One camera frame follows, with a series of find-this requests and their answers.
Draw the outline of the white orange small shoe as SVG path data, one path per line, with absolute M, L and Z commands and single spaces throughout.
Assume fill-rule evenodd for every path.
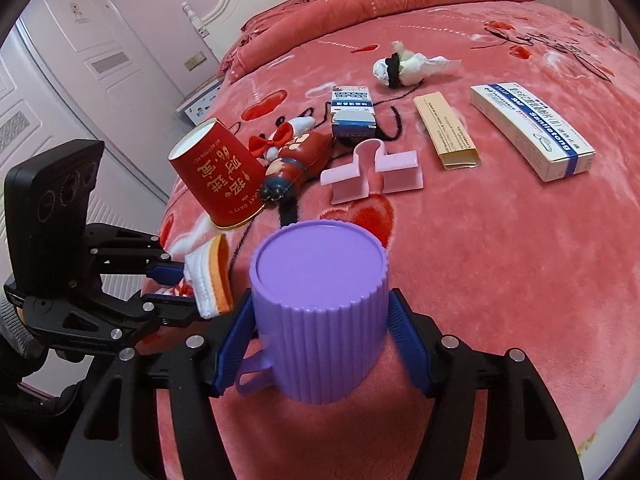
M 184 279 L 191 286 L 198 313 L 211 320 L 233 310 L 227 237 L 220 234 L 186 255 Z

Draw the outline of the red paper cup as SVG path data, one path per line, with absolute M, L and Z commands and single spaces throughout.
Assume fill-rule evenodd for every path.
M 216 228 L 234 229 L 264 210 L 265 167 L 219 119 L 192 129 L 168 160 Z

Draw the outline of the purple ribbed plastic cup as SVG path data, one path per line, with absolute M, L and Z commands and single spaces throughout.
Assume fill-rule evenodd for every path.
M 388 318 L 387 252 L 355 223 L 293 223 L 250 259 L 259 351 L 244 359 L 242 396 L 277 388 L 303 404 L 344 399 L 375 366 Z

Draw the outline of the white plush red bow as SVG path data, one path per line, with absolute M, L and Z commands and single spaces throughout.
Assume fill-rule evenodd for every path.
M 280 149 L 298 136 L 302 136 L 314 128 L 314 118 L 310 116 L 295 117 L 282 122 L 269 136 L 251 136 L 247 148 L 256 158 L 273 162 L 279 156 Z

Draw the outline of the red pig squeeze toy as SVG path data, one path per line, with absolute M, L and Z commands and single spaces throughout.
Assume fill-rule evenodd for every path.
M 299 196 L 309 180 L 319 177 L 334 149 L 333 136 L 311 131 L 294 138 L 280 149 L 268 166 L 260 198 L 279 203 Z

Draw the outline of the blue white medicine box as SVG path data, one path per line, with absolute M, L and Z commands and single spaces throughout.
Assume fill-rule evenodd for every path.
M 370 139 L 376 118 L 371 93 L 363 86 L 334 86 L 331 92 L 330 124 L 336 138 Z

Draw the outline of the white nightstand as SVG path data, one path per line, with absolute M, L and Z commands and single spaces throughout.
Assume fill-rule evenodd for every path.
M 222 77 L 212 77 L 204 81 L 183 99 L 176 108 L 176 114 L 197 126 L 206 118 L 223 83 Z

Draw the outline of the white wardrobe door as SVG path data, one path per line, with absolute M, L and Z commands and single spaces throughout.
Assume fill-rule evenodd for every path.
M 73 138 L 167 203 L 183 94 L 110 0 L 30 0 L 1 50 L 1 168 Z

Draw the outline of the pink plastic clip holder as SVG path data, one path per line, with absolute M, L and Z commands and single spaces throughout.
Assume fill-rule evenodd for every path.
M 331 189 L 333 205 L 367 198 L 372 191 L 394 194 L 422 190 L 423 172 L 416 151 L 390 153 L 382 140 L 363 141 L 352 160 L 323 170 L 320 184 Z

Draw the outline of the white blue long box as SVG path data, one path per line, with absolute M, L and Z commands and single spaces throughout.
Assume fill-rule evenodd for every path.
M 517 82 L 478 84 L 472 104 L 511 142 L 542 182 L 588 172 L 596 150 L 560 114 Z

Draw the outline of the pink red bed blanket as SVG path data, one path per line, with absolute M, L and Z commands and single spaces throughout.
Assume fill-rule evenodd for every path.
M 390 44 L 462 60 L 450 78 L 388 91 L 372 64 Z M 476 84 L 515 81 L 596 149 L 586 174 L 542 183 L 470 102 Z M 314 109 L 334 84 L 365 84 L 390 152 L 416 150 L 424 189 L 331 206 L 331 189 L 300 194 L 298 218 L 367 226 L 390 254 L 390 281 L 413 309 L 472 348 L 520 347 L 544 378 L 600 477 L 639 418 L 639 58 L 570 14 L 538 2 L 481 2 L 361 23 L 282 54 L 225 84 L 209 111 L 238 137 L 270 134 Z M 442 95 L 480 152 L 448 171 L 413 104 Z M 212 409 L 238 479 L 405 479 L 433 402 L 412 388 L 387 338 L 375 368 L 342 402 L 309 406 L 275 388 Z

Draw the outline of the beige long carton box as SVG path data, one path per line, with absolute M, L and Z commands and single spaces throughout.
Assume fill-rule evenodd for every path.
M 416 96 L 413 103 L 446 170 L 480 166 L 482 161 L 473 140 L 440 92 Z

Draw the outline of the crumpled tissue black band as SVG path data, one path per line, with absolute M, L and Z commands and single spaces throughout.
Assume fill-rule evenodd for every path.
M 431 76 L 451 74 L 461 65 L 460 60 L 444 56 L 428 58 L 422 53 L 405 48 L 401 41 L 392 42 L 393 52 L 380 58 L 372 66 L 374 78 L 391 89 L 415 86 Z

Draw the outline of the folded red quilt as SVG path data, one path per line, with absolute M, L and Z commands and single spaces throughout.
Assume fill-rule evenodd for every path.
M 233 84 L 289 50 L 344 28 L 433 6 L 486 1 L 534 0 L 285 0 L 245 22 L 218 74 Z

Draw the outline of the wall power outlet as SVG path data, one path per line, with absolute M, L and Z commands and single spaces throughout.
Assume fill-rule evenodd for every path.
M 192 72 L 192 70 L 195 70 L 198 66 L 202 65 L 206 61 L 207 58 L 205 53 L 200 51 L 188 58 L 186 62 L 183 63 L 183 65 L 189 72 Z

